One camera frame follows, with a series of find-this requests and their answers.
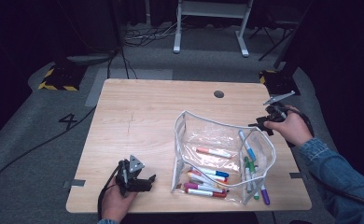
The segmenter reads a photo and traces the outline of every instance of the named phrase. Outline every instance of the wooden table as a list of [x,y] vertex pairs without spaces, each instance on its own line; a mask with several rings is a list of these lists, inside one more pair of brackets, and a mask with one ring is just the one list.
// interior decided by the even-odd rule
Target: wooden table
[[[222,91],[223,98],[216,98]],[[171,192],[175,119],[184,110],[208,119],[245,126],[267,115],[270,98],[256,83],[108,79],[103,87],[66,204],[71,213],[96,213],[98,195],[118,162],[134,155],[146,167],[139,178],[156,174],[152,190],[141,192],[130,213],[308,210],[311,201],[284,138],[269,139],[277,159],[266,178],[270,205],[247,205]]]

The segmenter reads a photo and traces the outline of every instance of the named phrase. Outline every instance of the gray carpet floor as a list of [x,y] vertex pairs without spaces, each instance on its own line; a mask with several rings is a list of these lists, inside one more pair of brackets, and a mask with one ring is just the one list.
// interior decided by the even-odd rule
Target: gray carpet floor
[[[259,83],[258,73],[265,69],[274,70],[273,63],[283,46],[259,62],[258,58],[272,44],[264,32],[248,39],[254,31],[246,30],[245,42],[250,56],[244,58],[235,39],[235,30],[238,27],[189,29],[182,34],[179,54],[173,54],[173,35],[144,47],[125,47],[124,54],[138,78]],[[281,34],[280,31],[270,33],[275,38]],[[0,174],[0,223],[96,223],[97,220],[96,214],[70,214],[66,211],[68,188],[64,188],[63,184],[74,179],[91,125],[94,113],[91,111],[106,78],[107,63],[90,66],[79,91],[39,90],[38,86],[51,66],[52,62],[49,62],[30,76],[27,85],[32,88],[32,94],[0,132],[0,170],[35,148]],[[120,55],[113,60],[110,68],[111,77],[126,77]],[[135,78],[132,69],[129,69],[129,75]],[[291,96],[284,103],[304,112],[311,119],[316,136],[336,149],[310,79],[298,69],[294,80],[301,95]],[[70,114],[81,122],[60,135],[65,132],[67,124],[59,122],[59,119]],[[334,223],[333,217],[323,207],[315,182],[298,150],[291,150],[303,173],[313,207],[308,211],[274,212],[275,221],[271,212],[257,212],[259,223],[287,224],[295,219],[314,224]]]

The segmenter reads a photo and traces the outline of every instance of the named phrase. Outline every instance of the purple marker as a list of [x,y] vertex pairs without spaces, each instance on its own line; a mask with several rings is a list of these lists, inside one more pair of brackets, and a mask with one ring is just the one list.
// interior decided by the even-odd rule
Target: purple marker
[[270,198],[269,195],[267,194],[267,190],[264,187],[264,184],[261,186],[261,196],[263,196],[263,201],[266,205],[270,204]]

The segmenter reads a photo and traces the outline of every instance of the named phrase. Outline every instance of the marker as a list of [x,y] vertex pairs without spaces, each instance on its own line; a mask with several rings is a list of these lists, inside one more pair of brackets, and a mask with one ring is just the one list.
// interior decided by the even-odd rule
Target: marker
[[[192,173],[196,174],[196,175],[199,175],[199,176],[202,176],[202,177],[205,177],[200,171],[198,170],[191,170]],[[213,178],[215,180],[219,180],[219,181],[228,181],[228,178],[227,177],[224,177],[224,176],[219,176],[219,175],[209,175],[209,174],[206,174],[208,175],[208,177],[210,178]]]
[[240,135],[241,141],[244,141],[245,143],[245,148],[246,148],[246,152],[248,153],[249,157],[251,158],[252,161],[256,160],[256,156],[254,151],[252,150],[252,148],[249,146],[248,142],[245,140],[245,135],[243,133],[243,131],[238,131],[238,134]]
[[183,186],[186,189],[199,189],[199,190],[205,190],[205,191],[212,191],[212,192],[216,192],[216,193],[226,193],[226,190],[224,190],[224,189],[217,189],[217,188],[212,188],[212,187],[198,185],[198,184],[192,184],[192,183],[185,183]]
[[[251,173],[249,172],[249,158],[244,157],[244,161],[245,161],[245,177],[246,177],[246,180],[250,180],[251,179]],[[248,193],[252,192],[251,182],[248,182],[246,184],[247,184],[247,190],[246,191]]]
[[212,184],[210,184],[210,183],[205,183],[205,182],[202,182],[202,181],[197,180],[197,179],[194,179],[194,178],[191,178],[191,179],[189,180],[189,182],[190,182],[191,184],[198,184],[198,185],[203,185],[203,186],[207,186],[207,187],[211,187],[211,188],[222,189],[222,186],[220,186],[220,185],[219,185],[219,184],[217,184],[217,183],[212,183]]
[[[213,180],[210,180],[208,179],[207,177],[205,176],[200,176],[200,175],[196,175],[192,172],[188,172],[187,173],[188,177],[190,178],[193,178],[193,179],[196,179],[196,180],[199,180],[199,181],[202,181],[202,182],[205,182],[205,183],[209,183],[209,184],[216,184]],[[220,182],[220,183],[223,183],[223,184],[227,184],[227,182],[225,181],[220,181],[218,180],[217,182]]]
[[[253,178],[254,177],[254,173],[256,172],[256,170],[255,170],[255,163],[253,161],[249,161],[248,163],[249,163],[248,164],[248,166],[249,166],[249,173],[251,174],[251,178]],[[255,189],[256,186],[257,186],[256,183],[255,183],[255,181],[252,182],[252,185],[253,185],[253,189]],[[258,200],[259,199],[259,191],[257,191],[255,193],[254,199],[255,200]]]
[[211,169],[207,169],[207,168],[202,168],[199,167],[200,171],[209,174],[209,175],[219,175],[219,176],[224,176],[224,177],[229,177],[229,174],[226,172],[221,172],[221,171],[216,171],[216,170],[211,170]]
[[270,204],[270,198],[269,195],[267,194],[267,190],[266,187],[264,187],[264,184],[261,186],[261,196],[263,196],[263,201],[266,205]]
[[206,153],[206,154],[216,155],[216,156],[220,156],[220,157],[224,157],[224,158],[228,158],[228,159],[231,158],[231,154],[229,154],[227,152],[208,149],[208,148],[205,148],[205,147],[197,147],[196,151]]
[[216,193],[211,191],[199,190],[199,189],[185,189],[188,194],[202,195],[208,197],[226,198],[226,193]]

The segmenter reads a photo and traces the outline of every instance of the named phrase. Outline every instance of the hole in table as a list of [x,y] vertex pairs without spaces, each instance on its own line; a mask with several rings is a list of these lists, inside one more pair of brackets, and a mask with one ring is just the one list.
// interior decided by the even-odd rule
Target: hole in table
[[216,98],[223,98],[225,93],[223,93],[223,91],[214,91],[214,95]]

